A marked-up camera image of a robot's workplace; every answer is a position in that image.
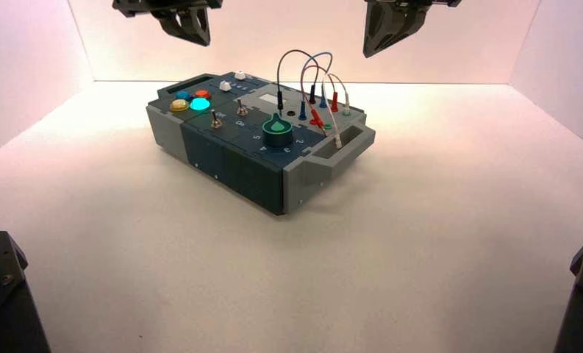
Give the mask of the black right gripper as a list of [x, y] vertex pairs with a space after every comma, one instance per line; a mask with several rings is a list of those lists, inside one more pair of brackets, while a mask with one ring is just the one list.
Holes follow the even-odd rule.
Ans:
[[363, 54], [372, 57], [415, 34], [432, 5], [457, 7], [461, 0], [372, 0], [367, 3]]

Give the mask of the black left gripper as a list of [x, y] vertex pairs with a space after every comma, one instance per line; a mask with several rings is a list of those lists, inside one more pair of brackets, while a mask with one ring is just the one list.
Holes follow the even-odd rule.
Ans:
[[112, 8], [126, 17], [151, 13], [168, 35], [208, 46], [211, 37], [207, 9], [218, 9], [222, 4], [222, 0], [114, 0]]

